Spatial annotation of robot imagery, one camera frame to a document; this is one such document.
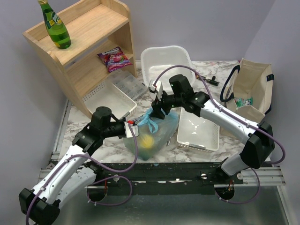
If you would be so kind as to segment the light blue plastic grocery bag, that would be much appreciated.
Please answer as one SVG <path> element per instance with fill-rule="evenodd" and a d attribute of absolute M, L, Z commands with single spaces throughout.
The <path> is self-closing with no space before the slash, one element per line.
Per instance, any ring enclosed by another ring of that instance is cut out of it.
<path fill-rule="evenodd" d="M 152 108 L 149 108 L 144 115 L 136 118 L 139 136 L 136 137 L 138 146 L 138 157 L 144 161 L 149 160 L 157 154 L 171 139 L 177 130 L 179 124 L 179 116 L 175 110 L 171 110 L 165 118 L 151 118 Z M 152 135 L 154 145 L 151 149 L 142 148 L 139 144 L 141 135 Z"/>

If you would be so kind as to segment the yellow lemon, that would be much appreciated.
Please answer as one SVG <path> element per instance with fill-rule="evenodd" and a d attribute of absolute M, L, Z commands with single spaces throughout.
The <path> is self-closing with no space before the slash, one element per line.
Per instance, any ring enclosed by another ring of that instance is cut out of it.
<path fill-rule="evenodd" d="M 155 141 L 152 135 L 141 135 L 139 144 L 142 148 L 151 149 Z"/>

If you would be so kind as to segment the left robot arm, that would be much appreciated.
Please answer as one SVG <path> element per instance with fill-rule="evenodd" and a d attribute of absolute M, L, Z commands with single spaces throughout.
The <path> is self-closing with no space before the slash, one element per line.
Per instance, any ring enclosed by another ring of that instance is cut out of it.
<path fill-rule="evenodd" d="M 19 202 L 26 216 L 25 223 L 53 224 L 62 207 L 84 187 L 91 185 L 102 169 L 121 173 L 121 170 L 112 169 L 91 156 L 106 138 L 133 137 L 136 134 L 125 117 L 117 119 L 110 108 L 98 107 L 90 123 L 75 135 L 64 157 L 46 177 L 33 188 L 24 188 L 20 192 Z"/>

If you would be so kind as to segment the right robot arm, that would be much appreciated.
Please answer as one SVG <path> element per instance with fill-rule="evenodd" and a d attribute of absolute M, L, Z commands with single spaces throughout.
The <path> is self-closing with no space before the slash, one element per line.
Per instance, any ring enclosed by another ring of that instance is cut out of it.
<path fill-rule="evenodd" d="M 171 95 L 163 91 L 160 81 L 150 82 L 149 91 L 155 95 L 151 104 L 151 117 L 164 119 L 172 108 L 182 107 L 186 112 L 223 127 L 238 138 L 244 148 L 240 153 L 224 160 L 217 172 L 220 176 L 233 176 L 249 167 L 261 167 L 275 148 L 273 130 L 269 123 L 258 124 L 247 120 L 217 104 L 208 94 L 195 92 L 182 74 L 171 77 L 169 83 L 173 91 Z"/>

